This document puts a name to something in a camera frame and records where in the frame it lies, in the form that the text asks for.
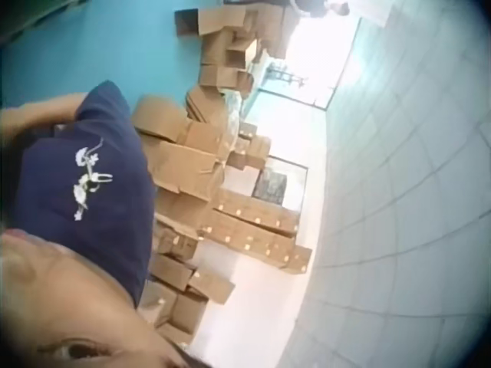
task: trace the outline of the white floral embroidery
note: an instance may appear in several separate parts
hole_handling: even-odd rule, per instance
[[[87,173],[82,175],[78,180],[78,184],[74,185],[74,197],[78,204],[78,210],[74,214],[75,221],[81,221],[84,210],[88,210],[87,207],[87,191],[95,193],[101,183],[112,182],[113,176],[111,174],[101,174],[93,171],[93,166],[99,161],[99,156],[97,153],[91,155],[95,150],[98,150],[102,146],[102,138],[99,144],[94,148],[87,151],[87,147],[84,147],[77,151],[75,154],[75,162],[80,167],[85,167]],[[89,182],[97,183],[95,187],[89,188]]]

